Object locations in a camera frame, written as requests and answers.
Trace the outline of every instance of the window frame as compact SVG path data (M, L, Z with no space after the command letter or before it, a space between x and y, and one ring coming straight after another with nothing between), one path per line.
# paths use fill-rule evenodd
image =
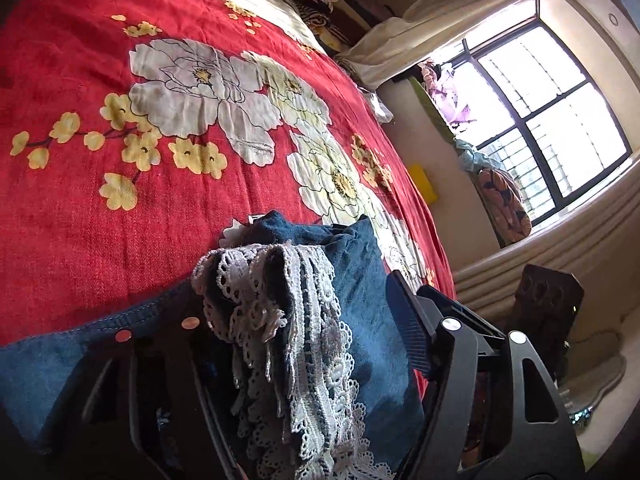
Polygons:
M576 86L572 87L571 89L567 90L566 92L558 94L554 99L552 99L545 105L541 106L540 108L537 108L536 110L527 114L525 117L521 117L520 114L517 112L517 110L514 108L511 101L509 101L507 95L502 91L498 83L494 81L494 79L487 72L484 66L482 66L482 64L479 62L479 59L482 56L485 56L486 54L489 54L492 51L509 43L510 41L516 40L516 38L519 38L526 32L529 32L539 27L545 30L551 36L551 38L562 48L562 50L564 50L567 56L569 56L569 58L576 64L578 69L580 69L580 71L584 74L584 80L578 83ZM495 94L498 96L498 99L500 99L500 102L502 102L504 107L507 109L507 111L513 118L513 123L514 123L513 126L510 126L503 132L485 140L481 144L478 144L476 148L478 150L481 150L482 148L491 144L492 142L499 139L503 135L513 130L519 130L520 134L522 135L522 138L524 139L528 148L531 151L534 161L536 162L536 164L538 165L538 168L540 169L542 178L545 181L546 187L549 190L549 193L551 195L551 199L554 202L553 208L551 208L549 211L545 212L544 214L540 215L539 217L536 217L536 219L532 221L532 224L534 226L539 224L540 222L545 221L546 219L555 215L559 211L562 211L562 209L567 207L571 202L573 202L577 198L584 195L593 186L596 186L596 184L598 184L604 178L608 177L620 164L622 164L629 157L629 155L631 155L632 153L631 145L629 145L629 141L626 138L626 135L624 134L622 126L618 121L618 118L616 117L615 113L613 113L613 110L611 109L609 102L607 101L606 97L604 97L604 95L602 94L602 91L600 90L599 86L593 80L593 77L591 77L591 75L589 74L587 69L585 69L584 65L580 62L580 60L578 60L577 57L575 57L574 53L571 52L571 50L564 44L564 42L558 37L558 35L554 31L552 31L551 28L549 28L549 26L545 22L543 22L542 19L540 18L540 0L536 0L536 13L531 18L523 22L520 22L514 25L513 27L508 28L502 33L497 34L492 38L489 38L484 43L481 43L472 49L469 49L468 44L466 43L466 38L462 40L462 45L464 47L464 51L449 61L449 63L451 63L452 65L452 68L455 70L456 68L460 67L464 63L467 63L467 62L471 63L471 65L476 70L478 70L479 74L482 76L482 78L484 78L487 84L493 89ZM548 161L545 158L545 155L542 153L542 150L540 149L538 142L536 141L533 134L531 133L531 130L527 126L527 121L532 120L537 115L540 115L542 112L548 110L553 105L559 103L560 101L569 97L575 91L579 90L580 88L588 84L591 84L595 89L595 91L598 92L603 98L604 103L606 104L607 110L609 111L611 118L613 119L613 123L615 124L616 129L618 130L618 134L622 138L622 142L626 148L626 152L622 156L620 156L617 160L615 160L612 164L610 164L608 167L602 170L599 174L593 177L591 180L589 180L588 182L580 186L578 189L573 190L567 196L563 196L562 192L560 191L560 187L558 186L558 182L556 181L556 178L553 175L551 167L549 166Z

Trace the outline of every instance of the white lace trim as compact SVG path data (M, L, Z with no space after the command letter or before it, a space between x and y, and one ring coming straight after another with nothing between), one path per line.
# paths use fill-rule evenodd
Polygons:
M207 293L212 272L220 292L235 304L228 321ZM210 328L234 346L239 393L232 413L261 478L393 478L387 464L375 463L363 437L366 409L355 402L358 383L351 379L354 360L347 352L352 335L339 319L334 275L322 248L291 244L218 249L193 271ZM276 277L286 283L281 292L288 294L287 306L269 297ZM274 337L285 327L281 348ZM299 449L290 444L292 433L300 436Z

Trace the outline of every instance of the blue garment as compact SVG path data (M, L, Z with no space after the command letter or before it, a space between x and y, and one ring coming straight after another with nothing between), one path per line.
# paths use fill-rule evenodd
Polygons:
M416 442L424 421L412 367L385 297L387 276L369 219L355 224L295 225L278 212L257 220L244 243L322 245L334 266L334 289L342 320L351 327L352 378L360 384L357 402L367 408L365 437L376 462L395 470ZM0 350L0 400L20 434L32 446L47 446L47 427L64 393L73 386L74 369L101 341L122 329L135 337L202 311L202 298L189 282L139 306L66 332L27 338ZM212 346L220 344L212 336ZM211 351L212 356L223 352ZM229 361L212 362L215 370Z

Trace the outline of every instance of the floral bedsheet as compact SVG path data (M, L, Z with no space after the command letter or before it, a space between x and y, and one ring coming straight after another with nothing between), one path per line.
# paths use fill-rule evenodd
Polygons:
M21 0L0 56L0 344L154 296L272 209L365 214L389 269L454 295L357 88L242 2Z

